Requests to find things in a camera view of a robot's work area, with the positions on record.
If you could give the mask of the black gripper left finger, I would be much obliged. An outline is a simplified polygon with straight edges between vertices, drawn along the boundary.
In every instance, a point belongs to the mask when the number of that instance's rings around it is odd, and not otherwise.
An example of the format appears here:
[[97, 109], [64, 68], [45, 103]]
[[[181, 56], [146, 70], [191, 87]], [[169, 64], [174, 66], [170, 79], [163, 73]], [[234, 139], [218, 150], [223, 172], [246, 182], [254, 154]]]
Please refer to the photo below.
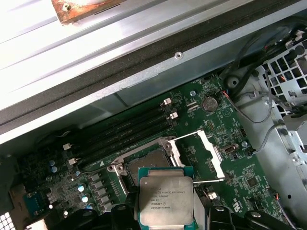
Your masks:
[[80, 209], [55, 226], [57, 230], [139, 230], [136, 220], [139, 188], [128, 191], [124, 203], [99, 215], [93, 209]]

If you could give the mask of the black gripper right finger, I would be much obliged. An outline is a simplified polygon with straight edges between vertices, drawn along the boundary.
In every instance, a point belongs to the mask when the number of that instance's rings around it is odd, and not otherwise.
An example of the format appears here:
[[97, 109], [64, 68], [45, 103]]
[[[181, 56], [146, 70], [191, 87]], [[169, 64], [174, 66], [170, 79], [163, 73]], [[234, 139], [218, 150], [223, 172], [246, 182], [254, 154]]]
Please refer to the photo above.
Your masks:
[[291, 227], [262, 211], [240, 217], [223, 205], [214, 205], [199, 189], [194, 190], [194, 219], [200, 230], [289, 230]]

